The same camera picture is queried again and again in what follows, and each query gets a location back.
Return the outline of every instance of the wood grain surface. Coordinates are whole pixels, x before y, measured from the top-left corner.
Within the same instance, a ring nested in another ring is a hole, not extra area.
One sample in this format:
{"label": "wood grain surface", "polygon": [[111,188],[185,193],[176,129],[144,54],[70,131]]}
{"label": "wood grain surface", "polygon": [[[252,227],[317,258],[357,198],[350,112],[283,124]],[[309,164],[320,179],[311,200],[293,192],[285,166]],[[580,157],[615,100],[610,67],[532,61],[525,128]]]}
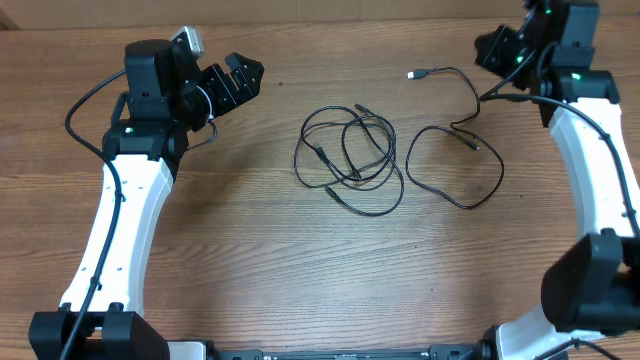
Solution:
{"label": "wood grain surface", "polygon": [[[564,165],[534,105],[488,103],[469,124],[506,164],[502,187],[473,211],[407,182],[396,211],[364,218],[303,187],[292,169],[305,117],[356,102],[394,124],[404,164],[421,127],[474,109],[458,77],[408,81],[406,72],[457,66],[488,89],[498,79],[473,65],[473,41],[519,21],[202,27],[200,64],[237,51],[262,61],[266,73],[259,97],[217,120],[218,140],[182,160],[151,249],[146,319],[167,339],[212,339],[220,349],[416,348],[475,342],[490,325],[535,306],[545,270],[572,246],[576,225]],[[66,134],[64,115],[122,68],[127,43],[174,30],[0,33],[0,358],[34,358],[32,314],[56,309],[97,208],[102,165]],[[639,171],[638,17],[604,18],[595,45],[594,67],[616,76]],[[75,129],[99,143],[124,89],[119,80],[97,94],[77,113]],[[313,141],[337,158],[338,136],[327,130]],[[358,161],[377,156],[359,131],[349,139]],[[326,178],[312,154],[303,152],[301,162],[310,181]],[[499,174],[486,149],[472,153],[441,133],[423,136],[412,165],[414,176],[467,202]],[[336,190],[375,210],[393,203],[399,183],[392,178],[366,194]],[[631,334],[603,344],[632,359],[638,340]],[[579,358],[597,356],[584,350]]]}
{"label": "wood grain surface", "polygon": [[[637,0],[601,0],[602,14],[635,15]],[[16,28],[116,28],[354,20],[522,17],[518,0],[0,0]]]}

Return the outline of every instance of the tangled cable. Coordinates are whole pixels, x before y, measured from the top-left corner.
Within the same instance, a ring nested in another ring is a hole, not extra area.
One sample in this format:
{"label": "tangled cable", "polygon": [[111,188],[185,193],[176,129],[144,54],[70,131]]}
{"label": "tangled cable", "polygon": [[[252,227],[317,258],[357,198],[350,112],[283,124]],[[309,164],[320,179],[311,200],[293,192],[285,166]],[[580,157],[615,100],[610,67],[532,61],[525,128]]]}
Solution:
{"label": "tangled cable", "polygon": [[[393,210],[395,210],[398,205],[400,205],[400,202],[402,201],[402,197],[404,196],[404,178],[402,176],[402,172],[400,171],[400,168],[398,167],[398,165],[396,164],[396,155],[397,155],[397,151],[396,151],[396,143],[397,143],[397,136],[396,136],[396,131],[393,128],[393,126],[391,125],[391,123],[385,119],[384,117],[377,115],[375,113],[373,113],[371,110],[367,109],[366,107],[360,105],[360,104],[355,104],[354,105],[355,108],[362,112],[363,115],[358,115],[358,113],[356,113],[355,111],[349,109],[348,107],[344,107],[344,106],[325,106],[321,109],[318,109],[316,111],[314,111],[311,115],[309,115],[307,117],[307,119],[304,121],[304,123],[302,124],[302,127],[300,129],[300,138],[298,138],[298,143],[296,145],[296,149],[295,152],[293,154],[293,168],[296,174],[296,177],[298,178],[298,180],[300,180],[300,182],[311,189],[318,189],[318,188],[324,188],[325,191],[336,201],[338,202],[340,205],[344,206],[345,208],[353,211],[356,214],[360,214],[363,216],[370,216],[370,217],[376,217],[376,216],[383,216],[386,214],[389,214],[390,212],[392,212]],[[308,126],[309,122],[311,121],[311,119],[313,117],[315,117],[316,115],[318,115],[321,112],[324,111],[328,111],[328,110],[339,110],[339,111],[345,111],[347,113],[349,113],[351,116],[353,116],[353,119],[348,121],[348,122],[335,122],[335,121],[327,121],[327,122],[321,122],[321,123],[317,123],[317,124],[313,124],[311,126]],[[361,167],[357,167],[353,161],[351,160],[351,156],[349,156],[349,151],[347,150],[347,145],[346,145],[346,134],[347,134],[347,130],[349,130],[349,128],[351,128],[352,126],[359,126],[360,128],[362,128],[365,132],[365,134],[367,135],[367,138],[369,139],[369,141],[378,149],[378,151],[380,151],[380,153],[382,153],[382,157],[380,157],[380,159],[366,164],[364,166]],[[307,141],[307,137],[309,136],[309,134],[314,131],[314,129],[321,129],[321,128],[328,128],[328,127],[334,127],[334,126],[342,126],[342,139],[341,139],[341,143],[342,143],[342,153],[344,154],[345,160],[347,161],[347,164],[349,166],[349,170],[345,172],[343,172],[342,170],[340,170],[333,161],[331,161],[329,159],[329,157],[327,156],[327,154],[325,153],[324,149],[319,146],[319,145],[311,145],[308,141]],[[373,138],[373,136],[371,135],[371,132],[369,131],[369,128],[379,128],[382,131],[385,132],[386,137],[387,137],[387,141],[388,141],[388,146],[387,149],[384,150],[379,144],[378,142]],[[307,146],[308,148],[310,148],[311,150],[313,150],[316,155],[318,156],[318,158],[325,164],[325,166],[327,167],[327,169],[329,169],[329,172],[331,173],[331,175],[333,175],[333,177],[335,177],[335,180],[324,183],[324,184],[318,184],[318,185],[313,185],[313,184],[309,184],[306,181],[304,181],[302,179],[302,177],[300,176],[300,172],[298,170],[298,154],[300,152],[300,148],[302,146]],[[377,166],[379,166],[380,164],[382,164],[382,166],[380,166],[380,168],[378,168],[372,175],[368,175],[368,176],[363,176],[362,172],[376,168]],[[389,173],[386,175],[386,177],[377,185],[373,185],[370,187],[365,187],[365,185],[370,182],[371,180],[377,178],[380,174],[382,174],[382,172],[387,168],[387,166],[390,165],[390,169],[389,169]],[[379,212],[370,212],[370,211],[363,211],[360,210],[350,204],[348,204],[347,202],[345,202],[332,188],[331,186],[333,185],[337,185],[337,184],[341,184],[343,186],[345,186],[348,189],[351,190],[355,190],[355,191],[373,191],[376,189],[379,189],[380,187],[382,187],[393,175],[393,172],[396,172],[396,174],[398,175],[398,178],[400,179],[400,194],[398,196],[398,199],[396,200],[395,204],[393,206],[391,206],[389,209],[384,210],[384,211],[379,211]]]}
{"label": "tangled cable", "polygon": [[[433,73],[438,73],[438,72],[443,72],[443,71],[454,71],[456,73],[458,73],[462,79],[465,81],[465,83],[467,83],[467,85],[469,85],[469,87],[471,88],[471,91],[473,91],[473,95],[475,96],[475,100],[476,100],[476,111],[475,113],[473,113],[470,116],[467,116],[466,118],[459,120],[459,121],[454,121],[451,124],[449,124],[449,128],[446,127],[442,127],[442,126],[435,126],[435,125],[430,125],[430,126],[426,126],[424,128],[422,128],[422,130],[420,130],[418,132],[418,134],[413,138],[413,141],[411,142],[411,146],[409,146],[409,152],[407,153],[407,161],[405,162],[405,171],[407,172],[407,177],[409,177],[409,180],[411,180],[414,184],[420,186],[421,188],[431,191],[435,194],[438,194],[440,196],[442,196],[443,198],[445,198],[447,201],[449,201],[450,203],[452,203],[453,205],[461,208],[461,209],[466,209],[466,210],[471,210],[474,209],[480,205],[482,205],[485,201],[489,200],[489,198],[498,190],[498,188],[500,187],[500,184],[502,183],[502,179],[504,178],[504,162],[502,161],[502,157],[500,157],[500,154],[498,154],[498,152],[491,146],[489,145],[488,142],[486,142],[484,139],[482,139],[480,136],[472,133],[469,130],[465,130],[465,129],[461,129],[459,127],[457,127],[457,125],[463,124],[469,120],[475,119],[476,117],[478,117],[478,115],[480,114],[480,96],[478,95],[478,91],[476,90],[475,86],[473,86],[473,83],[471,82],[471,80],[467,77],[467,75],[465,75],[465,73],[455,67],[443,67],[443,68],[433,68],[433,69],[427,69],[427,70],[421,70],[420,72],[416,71],[410,74],[414,74],[414,73],[418,73],[419,77],[413,77],[410,76],[410,78],[422,78],[424,76],[427,76],[428,74],[433,74]],[[497,91],[497,89],[499,89],[501,86],[496,86],[493,89],[489,90],[489,92],[495,92]],[[418,141],[418,139],[420,138],[420,136],[425,133],[428,130],[440,130],[443,131],[449,135],[453,135],[455,136],[457,139],[459,139],[460,141],[462,141],[463,143],[465,143],[467,146],[469,146],[472,150],[480,150],[480,147],[478,145],[476,145],[475,142],[473,142],[473,140],[478,140],[479,142],[481,142],[482,144],[484,144],[487,149],[489,149],[493,155],[495,155],[496,159],[498,159],[498,161],[500,162],[500,178],[498,179],[498,182],[496,183],[496,185],[493,187],[493,189],[486,195],[484,196],[480,201],[471,204],[471,205],[463,205],[461,203],[459,203],[458,201],[456,201],[455,199],[453,199],[451,196],[449,196],[448,194],[446,194],[445,192],[443,192],[442,190],[439,190],[433,186],[429,186],[425,183],[422,183],[418,180],[416,180],[412,175],[411,175],[411,171],[409,170],[409,161],[411,159],[411,153],[413,151],[413,146],[416,144],[416,142]],[[461,135],[460,133],[464,133],[467,134],[469,136],[472,137],[472,139],[468,139],[466,137],[464,137],[463,135]]]}

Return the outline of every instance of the black cable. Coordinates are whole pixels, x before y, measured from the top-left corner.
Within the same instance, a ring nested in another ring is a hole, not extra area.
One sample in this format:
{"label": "black cable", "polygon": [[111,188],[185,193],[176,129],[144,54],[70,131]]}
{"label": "black cable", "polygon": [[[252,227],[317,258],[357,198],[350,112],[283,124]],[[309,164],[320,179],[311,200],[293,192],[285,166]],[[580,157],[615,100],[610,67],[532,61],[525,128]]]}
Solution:
{"label": "black cable", "polygon": [[[479,96],[478,96],[478,92],[476,91],[475,86],[473,86],[473,83],[471,82],[471,80],[467,77],[467,75],[465,75],[465,73],[455,67],[443,67],[443,68],[434,68],[434,69],[427,69],[427,70],[423,70],[426,72],[426,75],[428,74],[433,74],[433,73],[437,73],[437,72],[442,72],[442,71],[455,71],[457,72],[462,79],[467,83],[467,85],[469,85],[469,87],[471,88],[471,91],[473,91],[473,95],[475,96],[476,99],[476,112],[470,116],[467,116],[466,118],[459,120],[459,121],[454,121],[451,124],[449,124],[449,128],[445,128],[445,127],[441,127],[441,126],[426,126],[424,128],[422,128],[422,130],[420,130],[418,132],[418,134],[413,138],[413,141],[411,142],[411,146],[409,146],[409,151],[407,153],[407,160],[405,162],[405,171],[407,172],[407,177],[409,177],[409,179],[416,185],[420,186],[421,188],[431,191],[435,194],[438,194],[440,196],[442,196],[443,198],[445,198],[447,201],[449,201],[450,203],[452,203],[453,205],[461,208],[461,209],[466,209],[466,210],[471,210],[474,209],[480,205],[482,205],[484,202],[486,202],[487,200],[489,200],[489,198],[498,190],[498,188],[500,187],[500,184],[502,183],[502,179],[504,178],[504,161],[502,161],[502,157],[500,156],[500,154],[498,154],[498,152],[491,146],[489,145],[488,142],[486,142],[484,139],[482,139],[480,136],[472,133],[471,131],[468,130],[464,130],[461,129],[459,127],[457,127],[457,125],[463,124],[471,119],[475,119],[479,114],[480,114],[480,101],[479,101]],[[409,75],[409,78],[415,78],[415,79],[419,79],[423,73],[422,71],[420,71],[418,73],[418,76],[411,76]],[[494,87],[494,89],[490,90],[490,91],[497,91],[497,89],[499,89],[500,87]],[[476,202],[475,204],[472,205],[463,205],[461,203],[459,203],[458,201],[454,200],[451,196],[449,196],[448,194],[446,194],[445,192],[433,187],[433,186],[429,186],[427,184],[424,184],[422,182],[419,182],[418,180],[414,179],[413,176],[411,176],[411,172],[409,170],[409,160],[411,159],[411,153],[413,151],[413,146],[416,144],[416,142],[418,141],[418,138],[420,138],[420,136],[428,131],[428,130],[440,130],[443,132],[446,132],[450,135],[454,135],[456,138],[458,138],[459,140],[461,140],[462,142],[464,142],[467,146],[469,146],[471,149],[473,150],[479,150],[480,148],[470,139],[467,139],[465,137],[463,137],[462,135],[460,135],[458,132],[461,133],[465,133],[467,135],[470,135],[473,139],[477,139],[478,141],[480,141],[482,144],[484,144],[492,153],[493,155],[495,155],[495,157],[498,159],[498,161],[500,162],[500,178],[498,179],[498,182],[496,183],[496,185],[493,187],[493,189],[489,192],[489,194],[487,194],[485,197],[483,197],[480,201]]]}
{"label": "black cable", "polygon": [[[361,111],[362,113],[364,113],[364,115],[358,115],[356,112],[354,112],[353,110],[344,107],[344,106],[325,106],[321,109],[318,109],[316,111],[314,111],[313,113],[311,113],[311,115],[309,115],[307,117],[307,119],[304,121],[304,123],[302,124],[302,127],[300,128],[300,137],[298,138],[298,143],[296,145],[296,149],[294,151],[293,154],[293,168],[296,174],[296,177],[298,178],[298,180],[306,187],[311,188],[311,189],[317,189],[317,188],[324,188],[325,191],[335,200],[337,201],[340,205],[342,205],[343,207],[355,212],[356,214],[359,215],[363,215],[363,216],[369,216],[369,217],[376,217],[376,216],[383,216],[386,214],[389,214],[390,212],[392,212],[393,210],[395,210],[398,205],[400,205],[400,202],[402,202],[402,198],[404,196],[404,178],[402,176],[402,172],[400,170],[400,168],[397,166],[396,164],[396,155],[397,155],[397,151],[396,151],[396,143],[397,143],[397,136],[396,136],[396,132],[395,129],[393,128],[393,125],[391,125],[391,123],[385,119],[384,117],[377,115],[375,113],[373,113],[371,110],[365,108],[364,106],[360,105],[360,104],[356,104],[355,105],[356,109]],[[317,124],[313,124],[311,126],[308,126],[309,121],[311,121],[311,119],[313,117],[315,117],[316,115],[318,115],[321,112],[324,111],[328,111],[328,110],[340,110],[340,111],[345,111],[347,113],[349,113],[351,116],[353,116],[353,119],[351,121],[348,122],[335,122],[335,121],[327,121],[327,122],[322,122],[322,123],[317,123]],[[347,130],[351,127],[351,126],[360,126],[364,132],[366,133],[367,137],[369,138],[369,140],[371,141],[371,143],[378,149],[378,151],[380,151],[382,153],[382,157],[374,162],[371,162],[367,165],[364,165],[362,167],[357,167],[353,161],[351,160],[351,156],[349,155],[349,151],[347,150],[347,146],[346,146],[346,133]],[[342,138],[341,138],[341,144],[342,144],[342,153],[345,157],[345,160],[347,161],[347,164],[349,165],[349,171],[347,171],[346,173],[343,172],[342,170],[340,170],[327,156],[327,154],[324,152],[324,149],[320,146],[317,145],[311,145],[308,141],[307,138],[308,136],[313,132],[316,131],[318,129],[322,129],[322,128],[327,128],[327,127],[333,127],[333,126],[342,126]],[[373,138],[373,136],[371,135],[371,133],[369,132],[369,128],[379,128],[381,130],[383,130],[387,136],[387,141],[388,141],[388,147],[387,150],[385,151]],[[302,176],[300,175],[299,172],[299,165],[298,165],[298,153],[300,151],[300,147],[302,145],[305,145],[307,147],[309,147],[311,150],[313,150],[316,155],[320,158],[320,160],[322,160],[322,162],[325,164],[325,166],[327,167],[327,169],[329,169],[329,172],[331,173],[331,175],[333,177],[335,177],[336,180],[334,181],[330,181],[324,184],[309,184],[306,181],[304,181],[302,179]],[[363,177],[362,176],[362,172],[375,168],[378,165],[383,164],[377,171],[375,171],[372,175]],[[383,171],[384,169],[387,168],[388,165],[391,165],[391,168],[389,169],[389,173],[386,175],[386,177],[377,185],[371,186],[371,187],[362,187],[362,185],[368,183],[369,181],[375,179],[376,177],[378,177]],[[390,178],[391,175],[393,174],[393,172],[395,172],[398,174],[398,177],[400,178],[400,195],[398,196],[398,199],[396,200],[395,204],[390,207],[387,210],[381,211],[381,212],[368,212],[368,211],[362,211],[360,209],[355,208],[352,205],[349,205],[348,203],[346,203],[344,200],[342,200],[342,198],[330,187],[332,185],[336,185],[336,184],[341,184],[343,186],[345,186],[348,189],[351,190],[356,190],[356,191],[373,191],[376,189],[379,189],[380,187],[382,187]]]}
{"label": "black cable", "polygon": [[216,124],[213,123],[213,120],[209,120],[208,124],[211,125],[211,127],[213,127],[213,135],[211,135],[210,138],[208,138],[207,140],[205,140],[205,141],[203,141],[203,142],[201,142],[199,144],[196,144],[196,145],[193,145],[193,146],[189,146],[187,148],[187,150],[185,150],[185,152],[191,151],[191,150],[193,150],[195,148],[199,148],[202,145],[207,145],[209,143],[212,143],[213,140],[215,140],[216,137],[218,137],[218,128],[216,127]]}
{"label": "black cable", "polygon": [[558,346],[556,346],[555,348],[543,353],[542,355],[538,355],[535,358],[533,358],[533,360],[544,360],[544,359],[548,359],[554,355],[557,355],[565,350],[567,350],[568,348],[570,348],[571,346],[575,347],[576,350],[580,350],[580,345],[584,345],[587,346],[597,352],[599,352],[600,354],[604,355],[606,358],[610,359],[610,360],[620,360],[619,357],[613,355],[612,353],[608,352],[607,350],[605,350],[604,348],[602,348],[601,346],[598,346],[592,342],[589,341],[584,341],[584,340],[580,340],[580,339],[571,339],[563,344],[560,344]]}
{"label": "black cable", "polygon": [[640,236],[640,228],[638,227],[638,220],[636,219],[636,210],[633,208],[633,204],[631,203],[631,196],[629,194],[629,188],[627,187],[627,179],[625,177],[624,168],[622,167],[622,161],[620,160],[620,155],[618,154],[618,150],[616,150],[615,145],[613,144],[613,140],[611,140],[611,135],[609,135],[597,122],[591,119],[582,111],[576,109],[575,107],[565,104],[561,101],[546,98],[543,96],[535,96],[535,95],[525,95],[525,94],[499,94],[499,95],[491,95],[484,98],[481,98],[480,101],[491,101],[491,100],[509,100],[509,101],[526,101],[530,100],[534,104],[545,103],[554,106],[561,107],[563,109],[569,110],[572,113],[576,114],[580,117],[584,122],[586,122],[590,127],[592,127],[596,133],[600,136],[602,141],[607,144],[609,151],[611,152],[611,157],[613,158],[613,163],[616,168],[616,172],[618,174],[618,181],[620,182],[620,191],[622,192],[622,199],[624,202],[624,207],[626,211],[627,218],[629,219],[629,223],[631,224],[631,228],[633,229],[634,236],[636,238],[636,244],[638,243],[638,237]]}
{"label": "black cable", "polygon": [[111,242],[113,240],[113,235],[116,230],[116,225],[118,224],[118,216],[120,215],[120,205],[122,202],[122,185],[120,184],[120,177],[118,176],[118,171],[116,171],[116,168],[115,166],[113,166],[113,163],[111,162],[111,160],[107,158],[102,151],[98,150],[98,148],[91,145],[88,141],[86,141],[80,135],[76,134],[75,131],[73,131],[73,129],[71,128],[71,117],[76,112],[76,110],[78,110],[80,106],[82,106],[82,104],[84,104],[91,96],[93,96],[93,94],[97,93],[100,89],[105,87],[107,84],[109,84],[110,82],[112,82],[113,80],[119,78],[124,74],[125,74],[125,70],[124,69],[120,70],[119,72],[115,73],[114,75],[111,75],[109,78],[107,78],[106,80],[98,84],[98,86],[96,86],[95,88],[91,89],[91,91],[89,91],[85,96],[83,96],[80,100],[78,100],[78,102],[75,105],[73,105],[73,107],[71,107],[71,110],[69,110],[69,113],[67,113],[67,117],[64,120],[64,127],[67,129],[67,132],[69,133],[69,135],[71,135],[72,138],[74,138],[77,142],[82,144],[84,147],[91,150],[91,152],[98,155],[98,157],[100,157],[100,159],[102,159],[102,161],[104,161],[104,163],[109,168],[109,171],[113,176],[113,181],[115,184],[115,192],[114,192],[115,201],[113,205],[113,215],[111,217],[111,224],[109,225],[109,231],[107,232],[107,237],[104,241],[102,252],[100,253],[100,257],[98,258],[98,262],[96,264],[96,270],[93,273],[93,276],[91,277],[91,280],[89,282],[89,290],[87,290],[87,296],[84,298],[84,301],[82,302],[82,307],[80,308],[80,311],[78,312],[78,317],[76,318],[76,321],[74,322],[73,327],[71,328],[71,333],[69,335],[69,338],[67,339],[67,342],[64,344],[64,348],[60,353],[60,360],[66,360],[69,357],[69,354],[73,349],[73,344],[76,340],[76,337],[78,336],[78,332],[80,331],[80,327],[82,326],[82,321],[85,315],[87,314],[87,310],[89,309],[89,304],[91,304],[91,299],[93,298],[93,295],[96,292],[96,288],[99,285],[100,275],[102,274],[102,269],[104,268],[104,263],[107,259],[107,254],[109,253],[109,247],[111,246]]}
{"label": "black cable", "polygon": [[494,86],[491,90],[489,90],[486,93],[484,93],[481,97],[485,97],[485,96],[489,96],[489,95],[491,95],[493,93],[497,93],[498,90],[500,90],[503,86],[505,86],[507,83],[513,81],[513,79],[515,79],[515,77],[520,73],[520,71],[522,71],[522,69],[524,69],[525,66],[529,65],[529,62],[531,60],[533,60],[535,55],[536,55],[536,52],[532,51],[531,54],[529,54],[529,56],[527,56],[527,58],[524,59],[520,63],[520,65],[518,65],[518,67],[515,70],[513,70],[513,72],[511,74],[509,74],[509,76],[504,78],[504,80],[499,82],[498,85]]}
{"label": "black cable", "polygon": [[542,52],[540,53],[540,57],[538,58],[538,63],[536,64],[536,76],[538,76],[538,78],[541,78],[542,75],[544,75],[542,72],[542,66],[544,66],[544,62],[547,59],[547,56],[549,55],[551,50],[553,50],[553,48],[556,47],[557,45],[558,45],[557,41],[552,41],[548,43],[547,46],[544,47],[544,49],[542,49]]}
{"label": "black cable", "polygon": [[522,24],[522,26],[520,27],[520,30],[518,30],[518,37],[524,34],[524,31],[527,29],[527,26],[529,26],[529,24],[531,23],[531,20],[533,20],[536,10],[538,10],[538,3],[533,4],[531,9],[529,10],[529,13],[527,14],[527,17],[524,18],[524,24]]}

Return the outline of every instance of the cable connector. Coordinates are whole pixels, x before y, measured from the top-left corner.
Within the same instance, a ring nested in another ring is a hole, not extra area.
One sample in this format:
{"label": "cable connector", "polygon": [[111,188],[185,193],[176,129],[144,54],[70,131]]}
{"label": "cable connector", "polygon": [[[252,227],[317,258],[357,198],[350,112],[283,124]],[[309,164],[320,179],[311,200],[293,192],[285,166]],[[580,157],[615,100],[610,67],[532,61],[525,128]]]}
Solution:
{"label": "cable connector", "polygon": [[329,165],[329,158],[327,158],[327,153],[324,152],[322,146],[314,146],[313,150],[316,152],[316,155],[322,160],[323,163]]}
{"label": "cable connector", "polygon": [[416,69],[413,71],[409,71],[407,73],[407,79],[409,80],[418,80],[418,79],[422,79],[423,77],[426,77],[427,75],[431,74],[432,72],[438,70],[438,68],[432,68],[432,69]]}
{"label": "cable connector", "polygon": [[464,143],[467,144],[467,146],[470,147],[471,150],[480,150],[480,146],[476,145],[476,143],[474,143],[473,141],[469,139],[463,139],[462,141],[464,141]]}
{"label": "cable connector", "polygon": [[325,190],[329,195],[331,195],[331,197],[332,197],[334,200],[336,200],[337,202],[341,202],[341,201],[342,201],[342,199],[340,199],[340,196],[338,196],[338,194],[336,194],[336,192],[335,192],[335,191],[333,191],[333,189],[332,189],[332,188],[330,188],[330,187],[328,187],[328,186],[327,186],[327,187],[325,187],[325,188],[324,188],[324,190]]}
{"label": "cable connector", "polygon": [[364,106],[362,106],[362,105],[360,105],[360,104],[355,104],[355,105],[353,105],[353,106],[354,106],[357,110],[359,110],[359,111],[361,111],[361,112],[363,112],[363,113],[365,113],[365,114],[367,114],[367,113],[368,113],[368,114],[373,115],[373,111],[371,111],[371,110],[367,109],[366,107],[364,107]]}

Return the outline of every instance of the usb connector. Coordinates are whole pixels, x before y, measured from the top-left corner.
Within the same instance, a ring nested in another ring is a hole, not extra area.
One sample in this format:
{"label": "usb connector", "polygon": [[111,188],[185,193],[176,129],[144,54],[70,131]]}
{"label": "usb connector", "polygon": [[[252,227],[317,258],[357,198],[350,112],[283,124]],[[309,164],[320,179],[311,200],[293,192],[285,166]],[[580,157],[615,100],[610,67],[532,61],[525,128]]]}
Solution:
{"label": "usb connector", "polygon": [[413,71],[410,71],[407,73],[407,79],[409,80],[418,80],[418,79],[422,79],[423,77],[429,75],[431,72],[433,71],[433,69],[427,70],[427,69],[416,69]]}

